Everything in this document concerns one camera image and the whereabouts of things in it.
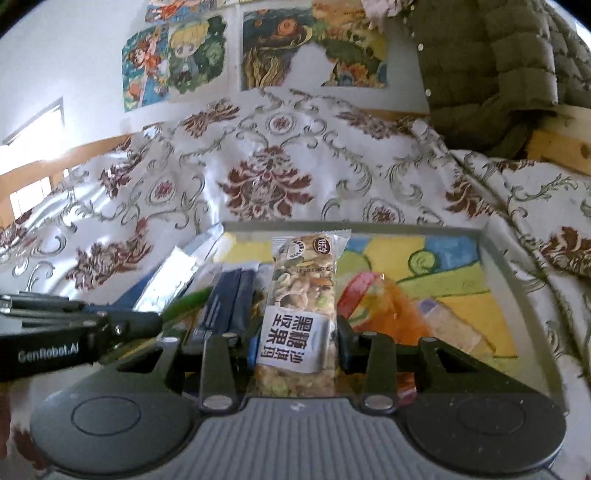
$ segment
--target wooden board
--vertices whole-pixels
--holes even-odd
[[[578,173],[591,175],[591,142],[538,129],[527,145],[530,160],[551,161]]]

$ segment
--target white wall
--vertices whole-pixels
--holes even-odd
[[[121,49],[131,35],[146,27],[145,0],[44,1],[0,38],[0,141],[59,97],[64,98],[66,146],[72,147],[181,118],[204,100],[237,92],[241,14],[236,7],[226,8],[223,14],[228,22],[228,81],[198,89],[181,101],[125,113]],[[427,112],[417,53],[398,20],[388,24],[388,38],[387,89],[327,87],[317,91],[367,108]],[[297,59],[305,70],[293,72],[290,86],[308,91],[320,86],[326,61],[317,53],[308,49],[304,56],[309,58]]]

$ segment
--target blanket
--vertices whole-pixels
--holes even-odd
[[[113,302],[175,245],[218,221],[488,226],[562,375],[568,431],[554,472],[584,480],[591,475],[590,195],[589,178],[550,163],[450,151],[423,120],[386,122],[330,96],[252,90],[154,125],[75,169],[1,233],[0,290]],[[51,384],[51,375],[40,378]],[[27,420],[12,392],[31,410],[50,393],[37,389],[26,399],[22,392],[36,381],[16,382],[3,397],[5,406],[12,399],[13,422],[7,429],[7,415],[0,418],[0,434],[10,434],[2,478],[26,478],[1,470],[27,457]]]

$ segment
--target metal screw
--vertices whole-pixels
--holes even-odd
[[[386,395],[370,395],[365,399],[365,406],[371,410],[389,410],[394,406],[394,402]]]
[[[211,395],[210,397],[203,400],[203,406],[209,408],[209,410],[227,410],[233,404],[230,397],[225,395]]]

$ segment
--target painting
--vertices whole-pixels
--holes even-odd
[[[157,24],[182,22],[216,8],[216,0],[148,0],[146,22]]]
[[[123,48],[125,111],[168,98],[168,28],[136,33]]]
[[[168,85],[182,95],[221,75],[226,23],[220,15],[171,27]]]
[[[282,85],[298,49],[312,39],[311,9],[262,9],[244,15],[242,89]]]
[[[370,30],[360,1],[316,1],[313,40],[335,64],[325,86],[383,88],[387,85],[386,38]]]

